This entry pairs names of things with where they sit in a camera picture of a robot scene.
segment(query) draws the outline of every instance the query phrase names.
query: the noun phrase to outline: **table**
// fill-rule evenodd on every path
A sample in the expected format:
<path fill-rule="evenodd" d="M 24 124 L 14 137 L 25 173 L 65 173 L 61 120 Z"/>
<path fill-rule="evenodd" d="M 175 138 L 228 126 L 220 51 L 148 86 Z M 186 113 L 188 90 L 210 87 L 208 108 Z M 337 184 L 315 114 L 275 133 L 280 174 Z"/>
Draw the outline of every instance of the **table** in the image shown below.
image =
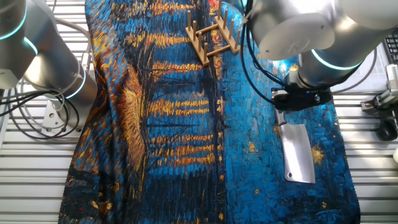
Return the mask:
<path fill-rule="evenodd" d="M 58 0 L 55 16 L 87 29 L 84 5 L 82 0 Z M 58 29 L 80 59 L 87 39 L 65 26 Z M 398 140 L 380 142 L 374 132 L 380 118 L 363 113 L 359 104 L 374 95 L 336 95 L 336 112 L 362 222 L 398 223 L 398 164 L 392 158 Z M 32 115 L 39 121 L 44 118 L 46 105 L 44 97 L 28 103 Z M 22 128 L 29 129 L 19 112 L 14 114 Z M 19 132 L 11 120 L 5 121 L 0 131 L 0 224 L 57 223 L 63 186 L 77 140 L 66 137 L 35 141 Z"/>

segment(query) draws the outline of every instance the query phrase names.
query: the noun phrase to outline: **blue fabric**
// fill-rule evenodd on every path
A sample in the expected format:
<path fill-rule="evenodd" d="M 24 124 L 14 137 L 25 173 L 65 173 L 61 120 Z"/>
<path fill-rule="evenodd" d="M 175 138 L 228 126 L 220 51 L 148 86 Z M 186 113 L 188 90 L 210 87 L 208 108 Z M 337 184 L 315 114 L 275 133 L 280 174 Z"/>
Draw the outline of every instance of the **blue fabric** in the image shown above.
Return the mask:
<path fill-rule="evenodd" d="M 59 223 L 359 223 L 332 103 L 287 116 L 305 124 L 316 184 L 284 179 L 273 107 L 239 54 L 203 67 L 185 32 L 214 24 L 217 1 L 86 0 L 98 96 L 73 155 Z M 235 18 L 235 32 L 241 16 Z M 203 35 L 209 51 L 226 43 Z M 296 58 L 263 59 L 283 76 Z M 249 60 L 252 79 L 274 86 Z"/>

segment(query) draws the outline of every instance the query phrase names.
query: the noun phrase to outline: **teal light ring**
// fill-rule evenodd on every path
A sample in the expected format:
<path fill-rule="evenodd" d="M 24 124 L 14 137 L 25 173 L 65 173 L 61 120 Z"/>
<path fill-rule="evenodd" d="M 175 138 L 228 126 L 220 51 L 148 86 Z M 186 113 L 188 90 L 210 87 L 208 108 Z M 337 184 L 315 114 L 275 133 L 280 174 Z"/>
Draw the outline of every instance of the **teal light ring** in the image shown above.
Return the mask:
<path fill-rule="evenodd" d="M 24 41 L 25 41 L 27 44 L 29 44 L 29 46 L 32 47 L 33 51 L 34 51 L 35 54 L 37 55 L 37 54 L 38 54 L 38 51 L 37 51 L 36 46 L 35 46 L 27 37 L 24 38 Z"/>
<path fill-rule="evenodd" d="M 83 88 L 83 85 L 85 84 L 85 82 L 86 82 L 86 70 L 84 70 L 83 69 L 83 74 L 84 74 L 84 76 L 83 76 L 83 81 L 82 81 L 82 83 L 81 83 L 81 85 L 79 86 L 79 88 L 74 92 L 74 93 L 72 93 L 71 95 L 69 95 L 69 96 L 66 96 L 65 97 L 65 99 L 70 99 L 70 98 L 72 98 L 72 97 L 74 97 L 76 94 L 78 94 L 79 92 L 80 92 L 80 90 Z M 49 98 L 49 97 L 46 97 L 47 99 L 49 99 L 49 100 L 58 100 L 58 99 L 53 99 L 53 98 Z"/>
<path fill-rule="evenodd" d="M 361 63 L 359 63 L 359 64 L 357 64 L 357 65 L 355 65 L 355 66 L 351 66 L 351 67 L 340 67 L 340 66 L 332 65 L 332 64 L 326 62 L 324 59 L 322 59 L 322 58 L 316 53 L 315 50 L 311 50 L 311 52 L 312 52 L 312 54 L 315 56 L 315 58 L 316 58 L 320 63 L 322 63 L 322 64 L 323 64 L 324 66 L 326 66 L 326 67 L 329 67 L 329 68 L 332 68 L 332 69 L 335 69 L 335 70 L 351 70 L 351 69 L 354 69 L 354 68 L 358 67 L 358 66 L 362 63 L 362 62 L 361 62 Z"/>
<path fill-rule="evenodd" d="M 24 25 L 24 23 L 25 23 L 26 14 L 27 14 L 27 7 L 25 8 L 25 15 L 24 15 L 24 18 L 22 19 L 22 21 L 21 21 L 21 23 L 18 25 L 18 27 L 15 28 L 11 33 L 6 34 L 6 35 L 4 35 L 4 36 L 1 36 L 1 37 L 0 37 L 0 40 L 4 40 L 4 39 L 6 39 L 6 38 L 8 38 L 8 37 L 10 37 L 10 36 L 12 36 L 12 35 L 14 35 L 16 32 L 18 32 L 19 29 L 20 29 L 20 28 Z"/>

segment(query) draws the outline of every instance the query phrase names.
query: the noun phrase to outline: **black cable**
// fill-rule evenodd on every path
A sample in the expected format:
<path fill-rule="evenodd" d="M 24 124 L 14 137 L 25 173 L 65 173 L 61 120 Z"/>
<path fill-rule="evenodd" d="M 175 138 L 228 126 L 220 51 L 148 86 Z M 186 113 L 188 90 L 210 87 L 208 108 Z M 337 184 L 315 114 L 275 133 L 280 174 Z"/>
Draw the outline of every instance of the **black cable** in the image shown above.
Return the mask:
<path fill-rule="evenodd" d="M 365 74 L 365 76 L 364 76 L 360 81 L 358 81 L 357 83 L 355 83 L 354 85 L 351 85 L 351 86 L 349 86 L 349 87 L 347 87 L 347 88 L 344 88 L 344 89 L 342 89 L 342 90 L 334 91 L 333 94 L 339 94 L 339 93 L 345 92 L 345 91 L 347 91 L 347 90 L 351 90 L 351 89 L 353 89 L 353 88 L 359 86 L 362 82 L 364 82 L 364 81 L 372 74 L 372 71 L 373 71 L 374 66 L 376 65 L 376 61 L 377 61 L 377 48 L 374 49 L 373 52 L 374 52 L 374 53 L 373 53 L 372 65 L 371 65 L 371 67 L 369 68 L 369 71 Z"/>
<path fill-rule="evenodd" d="M 246 5 L 245 15 L 247 15 L 250 12 L 250 10 L 252 9 L 252 4 L 253 4 L 252 0 L 248 0 L 248 3 Z M 260 65 L 259 61 L 257 60 L 256 56 L 254 55 L 254 51 L 252 49 L 249 37 L 250 37 L 250 29 L 246 28 L 247 46 L 249 49 L 249 53 L 253 59 L 254 67 L 256 69 L 260 70 L 267 78 L 271 79 L 272 81 L 280 84 L 281 86 L 286 86 L 286 84 L 279 77 L 277 77 L 276 75 L 272 74 L 271 72 L 268 72 L 267 70 L 263 69 L 263 67 Z"/>
<path fill-rule="evenodd" d="M 248 71 L 246 70 L 246 65 L 244 64 L 244 57 L 243 57 L 243 44 L 244 44 L 244 31 L 246 30 L 246 24 L 243 24 L 242 27 L 242 37 L 241 37 L 241 50 L 240 50 L 240 54 L 241 54 L 241 63 L 242 63 L 242 68 L 243 68 L 243 73 L 246 76 L 246 79 L 248 80 L 249 84 L 251 85 L 251 88 L 253 88 L 253 90 L 263 99 L 265 99 L 268 103 L 275 105 L 275 103 L 268 99 L 266 96 L 264 96 L 258 89 L 257 87 L 253 84 L 253 82 L 251 81 Z"/>
<path fill-rule="evenodd" d="M 23 104 L 27 103 L 27 102 L 30 101 L 30 100 L 33 100 L 34 98 L 36 98 L 36 97 L 38 97 L 38 96 L 41 96 L 41 95 L 44 95 L 44 94 L 47 94 L 47 93 L 53 94 L 54 97 L 56 97 L 57 100 L 58 100 L 60 103 L 62 103 L 62 99 L 61 99 L 59 96 L 57 96 L 58 92 L 56 92 L 56 91 L 43 91 L 43 92 L 34 93 L 34 94 L 29 95 L 28 98 L 26 98 L 26 99 L 25 99 L 24 101 L 22 101 L 22 102 L 16 101 L 16 102 L 18 102 L 18 104 L 15 105 L 15 106 L 12 107 L 12 108 L 11 108 L 11 104 L 8 104 L 7 107 L 9 108 L 9 110 L 6 111 L 6 112 L 4 112 L 4 113 L 2 113 L 2 114 L 0 114 L 0 116 L 4 116 L 4 115 L 7 115 L 7 114 L 10 114 L 10 118 L 11 118 L 12 121 L 14 122 L 15 126 L 17 127 L 17 129 L 18 129 L 20 132 L 24 133 L 26 136 L 28 136 L 28 137 L 30 137 L 30 138 L 33 138 L 33 139 L 46 140 L 46 139 L 61 138 L 61 137 L 67 136 L 67 135 L 69 135 L 70 133 L 72 133 L 74 130 L 76 130 L 76 128 L 77 128 L 77 126 L 78 126 L 78 124 L 79 124 L 79 122 L 80 122 L 80 117 L 79 117 L 79 114 L 78 114 L 78 111 L 77 111 L 75 105 L 73 105 L 73 103 L 71 103 L 68 99 L 65 99 L 65 101 L 66 101 L 67 103 L 69 103 L 69 105 L 73 108 L 73 110 L 74 110 L 75 113 L 76 113 L 76 124 L 75 124 L 75 126 L 72 128 L 72 130 L 70 130 L 69 132 L 67 132 L 66 134 L 63 134 L 63 135 L 60 135 L 60 134 L 63 133 L 63 132 L 66 130 L 66 127 L 67 127 L 68 122 L 69 122 L 69 119 L 70 119 L 70 115 L 69 115 L 69 112 L 68 112 L 68 110 L 67 110 L 67 106 L 66 106 L 65 104 L 63 105 L 63 108 L 65 109 L 65 112 L 66 112 L 67 122 L 65 122 L 65 125 L 64 125 L 64 127 L 61 129 L 61 131 L 60 131 L 59 133 L 55 134 L 54 136 L 48 136 L 48 135 L 45 135 L 45 134 L 41 133 L 38 129 L 36 129 L 36 128 L 30 123 L 30 121 L 26 118 L 26 115 L 23 113 L 23 111 L 21 111 L 21 110 L 22 110 L 21 106 L 22 106 Z M 14 110 L 16 110 L 17 108 L 20 109 L 21 115 L 22 115 L 22 117 L 24 117 L 24 119 L 27 121 L 28 125 L 29 125 L 34 131 L 36 131 L 36 132 L 38 132 L 39 134 L 45 136 L 44 138 L 32 136 L 32 135 L 28 134 L 27 132 L 25 132 L 25 131 L 18 125 L 18 123 L 16 122 L 16 120 L 15 120 L 13 114 L 12 114 L 12 112 L 13 112 Z"/>
<path fill-rule="evenodd" d="M 26 95 L 26 96 L 23 96 L 23 97 L 21 97 L 21 98 L 18 98 L 18 96 L 15 96 L 15 97 L 16 97 L 15 100 L 2 101 L 2 102 L 0 102 L 0 105 L 8 105 L 8 104 L 10 104 L 10 103 L 20 102 L 21 100 L 26 100 L 26 99 L 28 99 L 28 98 L 30 98 L 30 97 L 32 97 L 32 96 L 36 96 L 36 97 L 37 97 L 37 96 L 42 96 L 42 95 L 47 94 L 47 93 L 51 93 L 51 91 L 40 91 L 40 92 L 35 92 L 35 93 L 32 93 L 32 94 L 28 94 L 28 95 Z"/>
<path fill-rule="evenodd" d="M 241 0 L 241 5 L 242 5 L 243 12 L 244 12 L 245 10 L 244 10 L 243 0 Z"/>
<path fill-rule="evenodd" d="M 9 110 L 7 110 L 7 111 L 1 113 L 0 116 L 7 115 L 7 114 L 13 112 L 14 110 L 16 110 L 18 107 L 22 106 L 23 104 L 29 102 L 30 100 L 33 100 L 34 98 L 36 98 L 36 97 L 38 97 L 38 96 L 42 96 L 42 95 L 44 95 L 44 94 L 45 94 L 45 93 L 42 93 L 42 94 L 40 94 L 40 95 L 31 96 L 30 98 L 28 98 L 28 99 L 22 101 L 21 103 L 18 103 L 17 105 L 15 105 L 15 106 L 12 107 L 12 108 L 11 108 L 10 104 L 8 104 Z"/>
<path fill-rule="evenodd" d="M 33 129 L 35 129 L 39 134 L 41 134 L 41 135 L 43 135 L 43 136 L 47 136 L 47 137 L 41 138 L 41 137 L 32 136 L 32 135 L 28 134 L 27 132 L 25 132 L 21 127 L 19 127 L 19 125 L 17 124 L 17 122 L 16 122 L 14 116 L 12 115 L 12 113 L 11 113 L 10 117 L 11 117 L 12 121 L 14 122 L 15 126 L 17 127 L 17 129 L 18 129 L 20 132 L 24 133 L 26 136 L 30 137 L 30 138 L 39 139 L 39 140 L 47 140 L 47 139 L 54 139 L 54 138 L 65 137 L 65 136 L 69 135 L 70 133 L 74 132 L 74 130 L 76 130 L 76 128 L 78 127 L 79 122 L 80 122 L 79 113 L 78 113 L 78 111 L 77 111 L 75 105 L 73 105 L 73 103 L 71 103 L 68 99 L 65 99 L 65 101 L 73 108 L 73 110 L 74 110 L 75 113 L 76 113 L 76 124 L 75 124 L 75 126 L 74 126 L 69 132 L 67 132 L 66 134 L 63 134 L 63 135 L 59 135 L 59 134 L 62 133 L 62 132 L 64 132 L 64 130 L 66 130 L 66 126 L 68 125 L 67 122 L 65 122 L 65 127 L 62 128 L 61 131 L 60 131 L 59 133 L 55 134 L 54 136 L 47 136 L 47 135 L 41 133 L 39 130 L 37 130 L 35 127 L 33 127 L 33 125 L 31 125 L 31 124 L 28 122 L 29 126 L 30 126 L 31 128 L 33 128 Z M 69 120 L 69 114 L 68 114 L 68 110 L 66 109 L 66 105 L 64 105 L 63 107 L 65 108 L 65 111 L 67 112 L 67 120 Z"/>
<path fill-rule="evenodd" d="M 14 91 L 15 91 L 15 93 L 18 92 L 17 87 L 14 87 Z M 55 97 L 58 99 L 58 101 L 59 101 L 60 103 L 62 103 L 62 100 L 61 100 L 61 98 L 60 98 L 59 96 L 55 96 Z M 66 120 L 66 122 L 65 122 L 65 124 L 64 124 L 64 126 L 63 126 L 63 128 L 61 129 L 61 131 L 58 132 L 57 134 L 55 134 L 54 136 L 45 135 L 45 134 L 43 134 L 41 131 L 39 131 L 38 129 L 36 129 L 36 128 L 30 123 L 30 121 L 29 121 L 28 118 L 26 117 L 25 113 L 23 112 L 22 108 L 21 108 L 21 107 L 18 107 L 18 108 L 19 108 L 19 112 L 21 113 L 22 117 L 25 119 L 26 123 L 27 123 L 34 131 L 36 131 L 37 133 L 39 133 L 39 134 L 45 136 L 47 139 L 50 139 L 50 138 L 57 138 L 57 136 L 59 136 L 60 134 L 62 134 L 62 133 L 63 133 L 63 130 L 65 130 L 65 129 L 67 128 L 67 125 L 68 125 L 68 122 L 69 122 L 69 111 L 68 111 L 67 108 L 65 107 L 65 104 L 63 105 L 63 108 L 65 109 L 65 112 L 66 112 L 66 114 L 67 114 L 67 120 Z"/>

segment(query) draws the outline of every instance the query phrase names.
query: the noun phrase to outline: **gray robot arm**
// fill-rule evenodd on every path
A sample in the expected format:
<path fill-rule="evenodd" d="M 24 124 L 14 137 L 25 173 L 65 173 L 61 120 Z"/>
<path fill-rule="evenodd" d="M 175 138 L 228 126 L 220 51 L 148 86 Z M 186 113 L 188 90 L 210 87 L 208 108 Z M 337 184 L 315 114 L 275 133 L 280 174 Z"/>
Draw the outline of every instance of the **gray robot arm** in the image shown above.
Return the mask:
<path fill-rule="evenodd" d="M 83 57 L 90 61 L 89 54 Z M 86 69 L 60 37 L 44 0 L 0 1 L 0 88 L 13 88 L 24 77 L 36 88 L 62 91 L 78 108 L 81 126 L 97 91 Z"/>
<path fill-rule="evenodd" d="M 288 83 L 332 86 L 344 79 L 398 24 L 396 0 L 256 0 L 250 23 L 263 56 L 299 55 Z"/>

